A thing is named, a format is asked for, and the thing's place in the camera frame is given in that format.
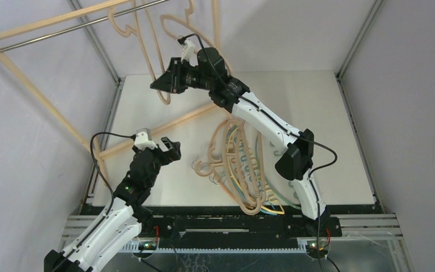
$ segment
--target white wall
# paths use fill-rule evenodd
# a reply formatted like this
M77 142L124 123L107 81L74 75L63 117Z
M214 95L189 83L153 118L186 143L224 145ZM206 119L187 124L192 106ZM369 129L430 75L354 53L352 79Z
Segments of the white wall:
M82 0L89 6L102 0ZM194 1L191 22L213 40L211 1ZM337 71L356 36L373 0L220 0L220 29L223 55L234 71ZM169 58L180 56L181 47L168 37L160 24L162 14L184 20L189 0L170 0L149 8L163 53L165 68ZM117 10L127 9L130 4ZM106 16L100 12L92 18ZM144 11L138 12L140 28L160 73L152 32ZM130 14L118 17L121 28L133 26ZM175 22L166 21L177 35L190 33ZM95 25L120 75L149 74L142 60L138 39L120 36L109 22Z
M435 271L435 1L387 1L344 86L416 271Z
M64 0L0 0L0 31L69 11ZM101 128L114 83L84 32L9 56L86 138ZM90 165L89 153L0 64L0 271L42 271Z

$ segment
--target white tabletop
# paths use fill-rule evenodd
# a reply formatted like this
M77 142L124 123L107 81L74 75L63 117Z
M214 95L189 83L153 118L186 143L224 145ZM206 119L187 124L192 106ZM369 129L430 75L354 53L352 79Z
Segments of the white tabletop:
M373 204L363 162L352 132L338 85L332 71L280 71L235 73L272 111L300 130L310 129L315 141L331 147L338 153L338 162L319 170L315 178L324 201L328 205ZM148 75L126 77L117 108L112 132L134 134L141 128L155 128L210 102L206 91L187 90L173 95L170 105L164 105L156 91L149 89ZM196 175L191 168L195 159L207 161L206 152L212 133L225 119L221 110L186 123L158 138L167 136L181 142L182 158L162 167L148 206L236 206L236 203L207 177ZM251 143L255 140L252 127L246 130ZM111 137L109 147L122 139ZM289 200L293 189L288 181L274 170L278 160L268 141L263 139L266 176ZM115 188L129 170L133 151L128 150L106 160L110 184ZM314 148L314 166L330 162L332 155ZM96 185L93 205L103 206L109 201L109 192L102 181Z

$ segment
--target metal rail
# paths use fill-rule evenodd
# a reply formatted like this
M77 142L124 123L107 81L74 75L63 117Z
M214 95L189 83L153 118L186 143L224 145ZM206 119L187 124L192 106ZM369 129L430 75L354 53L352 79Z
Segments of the metal rail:
M119 16L122 16L122 15L126 15L128 13L131 13L131 12L134 12L134 11L138 11L138 10L142 10L142 9L147 8L147 7L152 7L154 5L161 4L161 3L164 3L164 2L167 2L167 1L169 1L169 0L156 0L156 1L144 4L144 5L140 5L140 6L137 6L137 7L132 7L132 8L129 8L127 10L123 10L123 11L117 12L114 15L114 17L119 17ZM23 41L23 42L20 42L20 43L17 43L17 44L9 45L9 46L0 48L0 52L6 52L6 51L13 50L13 49L16 49L16 48L20 48L20 47L23 47L23 46L26 46L26 45L29 45L29 44L37 43L38 41L47 40L47 39L52 38L52 37L56 37L56 36L59 36L59 35L62 35L62 34L65 34L65 33L68 33L68 32L74 31L74 30L77 30L77 29L81 29L83 27L88 27L88 26L91 26L93 24L104 22L104 21L106 21L108 19L109 18L107 16L101 17L101 18L89 21L87 23L78 24L78 25L75 25L73 27L69 27L69 28L66 28L66 29L63 29L63 30L60 30L60 31L57 31L57 32L53 32L51 34L44 35L44 36L41 36L41 37L38 37L38 38L35 38L35 39L31 39L31 40Z

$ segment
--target wooden clothes rack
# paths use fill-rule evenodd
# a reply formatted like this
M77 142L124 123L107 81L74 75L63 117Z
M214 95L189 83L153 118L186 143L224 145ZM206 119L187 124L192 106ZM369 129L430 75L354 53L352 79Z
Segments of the wooden clothes rack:
M39 88L26 76L26 74L24 72L21 71L21 69L16 64L13 63L13 61L5 54L5 52L8 50L12 50L15 48L19 48L21 46L31 44L31 43L36 43L36 42L44 40L44 39L49 39L49 38L54 37L54 36L68 33L68 32L71 32L71 31L74 31L77 29L81 29L83 27L90 26L91 24L100 23L100 22L103 22L103 21L108 20L108 19L111 21L111 23L114 23L113 19L115 16L120 16L120 15L124 15L124 14L133 12L134 19L135 19L134 20L135 21L134 22L135 28L133 28L133 34L135 34L136 36L138 36L140 38L139 40L140 40L140 43L142 46L141 49L144 53L145 60L148 63L148 67L150 69L150 74L154 77L152 67L149 63L149 57L148 57L147 52L142 44L142 38L140 37L140 33L138 33L139 31L137 31L137 32L135 31L136 29L139 29L138 28L139 26L137 23L137 11L141 10L141 9L146 9L148 7L158 5L158 4L167 2L167 1L170 1L170 0L155 0L155 1L149 2L149 3L145 3L145 1L142 0L143 4L140 6L137 6L135 4L135 0L108 0L106 2L99 3L96 5L90 6L90 7L81 8L79 10L75 10L75 11L69 12L67 14L55 16L55 17L52 17L49 19L45 19L45 20L41 20L41 21L34 22L31 24L23 25L21 27L16 27L13 29L2 31L2 32L0 32L0 40L4 40L4 39L14 37L14 36L19 36L21 34L31 32L31 31L34 31L37 29L45 28L45 27L52 26L52 25L58 24L58 23L62 23L62 22L65 22L65 21L68 21L71 19L76 19L76 18L85 16L85 15L93 14L93 13L101 11L101 10L108 10L107 17L99 18L99 19L93 20L93 21L88 22L88 23L76 25L75 27L66 28L66 29L63 29L61 31L53 32L49 35L41 36L41 37L33 39L33 40L28 40L28 41L21 42L21 43L15 44L15 45L0 48L0 61L28 89L28 91L69 131L69 133L71 133L71 135L74 138L76 138L77 141L79 141L88 152L91 152L91 149L89 147L89 141L86 140L85 137L82 136L82 134L79 132L79 130L77 128L75 128L68 119L66 119L66 117L56 108L56 106L54 106L52 104L52 102L45 95L42 94L42 92L39 90ZM130 8L130 9L125 10L125 11L117 12L117 13L115 12L114 8L116 6L127 3L127 2L133 2L133 8ZM202 39L209 46L219 48L220 47L219 0L212 0L212 22L214 25L214 27L213 27L214 42L211 42L211 40L209 38L207 38L201 31L198 31L198 29L195 28L191 24L190 15L193 12L194 12L194 0L189 0L189 7L185 9L185 21L176 17L176 16L170 15L170 14L162 15L161 16L161 25L163 26L166 34L172 38L176 37L176 35L174 33L171 33L170 31L167 30L167 28L165 27L165 24L164 24L165 20L172 20L172 21L175 21L175 22L183 25L187 29L199 34L202 37ZM159 45L157 44L157 40L155 38L154 38L154 41L156 43L156 48L158 48L157 51L160 55ZM200 116L208 114L216 109L218 109L218 107L215 106L213 103L204 105L204 106L202 106L202 107L200 107L200 108L198 108L198 109L196 109L188 114L185 114L179 118L176 118L173 121L170 121L166 124L163 124L159 127L152 129L151 130L152 135L155 136L157 134L164 133L166 131L170 131L170 130L176 128L177 126L185 124L185 123L187 123L191 120L194 120L196 118L199 118ZM93 143L94 154L95 154L96 160L99 164L99 167L100 167L100 169L101 169L101 171L106 179L108 179L109 176L108 176L108 173L106 170L105 159L110 158L112 156L115 156L115 155L119 154L120 152L129 149L132 145L133 145L132 141L126 141L126 142L123 142L121 144L117 144L116 146L114 146L112 148L101 151L99 148L99 144L97 142L97 139L95 139L95 141Z

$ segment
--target robotic arm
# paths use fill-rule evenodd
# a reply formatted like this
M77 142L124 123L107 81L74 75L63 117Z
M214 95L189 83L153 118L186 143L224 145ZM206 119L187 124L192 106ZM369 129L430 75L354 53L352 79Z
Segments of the robotic arm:
M181 94L188 87L208 90L217 106L250 123L283 154L275 168L293 184L302 214L311 220L322 216L326 205L314 177L308 176L313 166L314 134L309 129L301 131L286 123L242 81L228 75L224 59L215 48L203 47L197 53L198 65L192 66L189 59L194 44L187 37L178 42L183 46L182 57L171 58L166 72L151 83L151 88L172 94Z
M44 272L99 272L133 237L142 230L150 232L152 214L142 204L151 194L161 166L181 158L180 142L164 137L161 140L168 151L162 151L150 136L148 129L139 130L133 136L136 154L126 177L114 191L114 198L62 252L48 253L44 258Z

